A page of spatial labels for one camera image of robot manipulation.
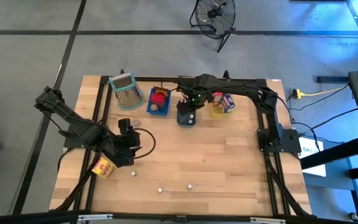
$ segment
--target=small box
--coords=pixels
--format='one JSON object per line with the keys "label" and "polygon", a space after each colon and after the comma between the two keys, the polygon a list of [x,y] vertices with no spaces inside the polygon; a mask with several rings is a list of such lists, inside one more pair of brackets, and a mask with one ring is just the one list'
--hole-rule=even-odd
{"label": "small box", "polygon": [[212,102],[212,110],[216,114],[223,114],[224,113],[224,106],[220,102]]}
{"label": "small box", "polygon": [[222,99],[223,93],[222,92],[216,92],[212,94],[214,96],[214,101],[219,102]]}
{"label": "small box", "polygon": [[112,170],[114,170],[114,164],[108,159],[100,157],[99,161],[93,167],[92,172],[100,177],[107,178],[110,176]]}
{"label": "small box", "polygon": [[152,103],[157,105],[159,108],[163,108],[165,106],[165,96],[162,94],[153,93]]}
{"label": "small box", "polygon": [[232,110],[234,110],[235,104],[233,102],[233,99],[230,95],[226,94],[222,97],[220,103],[223,105],[223,111],[224,113],[230,113]]}

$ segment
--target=wooden tabletop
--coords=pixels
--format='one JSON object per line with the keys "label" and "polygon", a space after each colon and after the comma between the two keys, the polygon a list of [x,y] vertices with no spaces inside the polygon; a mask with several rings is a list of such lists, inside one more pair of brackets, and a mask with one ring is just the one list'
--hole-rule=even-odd
{"label": "wooden tabletop", "polygon": [[[92,118],[100,76],[86,75],[78,95],[75,111]],[[268,86],[282,98],[280,80],[267,80]],[[145,95],[145,103],[122,111],[113,97],[108,126],[119,133],[117,120],[137,118],[140,128],[149,130],[157,146],[149,156],[135,160],[130,167],[115,168],[108,179],[97,178],[92,202],[93,212],[159,213],[192,215],[263,215],[271,216],[269,188],[263,155],[257,143],[256,108],[248,97],[232,95],[236,104],[228,117],[212,115],[209,105],[197,110],[197,123],[192,128],[178,126],[176,103],[181,94],[173,91],[169,114],[146,112],[150,89],[160,82],[137,82]],[[164,83],[175,88],[174,83]],[[104,86],[99,118],[102,117],[107,85]],[[291,122],[285,107],[277,103],[279,121],[285,128]],[[152,146],[147,134],[140,137],[141,155]],[[84,149],[74,149],[62,160],[50,208],[59,206],[78,183]],[[281,153],[285,183],[298,203],[311,212],[299,160]],[[281,195],[275,187],[278,207],[283,213]],[[81,199],[85,207],[88,185]]]}

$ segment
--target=concrete floor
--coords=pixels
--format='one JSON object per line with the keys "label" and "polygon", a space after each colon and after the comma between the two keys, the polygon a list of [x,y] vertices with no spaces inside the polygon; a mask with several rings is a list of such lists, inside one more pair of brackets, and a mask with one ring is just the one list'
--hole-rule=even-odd
{"label": "concrete floor", "polygon": [[[88,1],[80,30],[190,30],[193,3]],[[0,0],[0,29],[70,30],[79,5],[75,0]],[[236,8],[238,30],[358,30],[344,2],[250,0],[236,1]],[[9,210],[39,125],[41,113],[33,107],[34,99],[45,85],[53,85],[67,41],[65,35],[0,35],[0,141],[5,144],[0,150],[0,215]],[[340,87],[317,84],[314,78],[358,70],[358,37],[242,35],[232,36],[219,54],[217,46],[217,40],[202,35],[77,36],[62,82],[63,97],[73,107],[83,75],[114,75],[120,68],[144,76],[221,76],[227,69],[236,78],[282,79],[288,94],[293,88],[311,93]],[[293,101],[292,106],[300,108],[317,99]],[[314,125],[354,106],[347,89],[293,115]],[[338,118],[316,134],[333,141],[356,138],[358,114]],[[50,124],[25,213],[48,210],[63,140]],[[347,213],[354,212],[350,192],[308,187],[308,193],[319,217],[348,220]]]}

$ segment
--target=yellow box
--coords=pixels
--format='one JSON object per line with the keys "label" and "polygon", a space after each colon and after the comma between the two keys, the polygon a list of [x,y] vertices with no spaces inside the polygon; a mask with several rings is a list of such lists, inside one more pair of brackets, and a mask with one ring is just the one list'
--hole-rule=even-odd
{"label": "yellow box", "polygon": [[100,157],[99,161],[93,167],[92,172],[100,177],[107,178],[110,176],[112,170],[114,170],[114,164],[108,159]]}

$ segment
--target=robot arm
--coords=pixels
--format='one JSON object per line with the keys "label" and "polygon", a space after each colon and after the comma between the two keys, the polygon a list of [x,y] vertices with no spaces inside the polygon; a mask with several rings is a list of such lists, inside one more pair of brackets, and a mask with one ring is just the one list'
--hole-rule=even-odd
{"label": "robot arm", "polygon": [[65,104],[61,91],[49,87],[45,87],[44,92],[35,99],[35,107],[43,113],[56,113],[73,127],[74,133],[59,131],[63,136],[74,136],[84,147],[103,152],[117,167],[134,164],[135,152],[140,149],[140,139],[129,119],[118,121],[121,134],[115,135],[107,126],[75,113]]}
{"label": "robot arm", "polygon": [[276,112],[277,93],[263,84],[263,80],[219,80],[213,75],[202,74],[195,78],[180,77],[177,91],[181,91],[186,98],[186,102],[179,102],[177,105],[181,114],[202,108],[205,101],[212,102],[212,94],[217,91],[247,96],[266,115],[268,143],[280,144],[283,141],[283,126],[278,122]]}

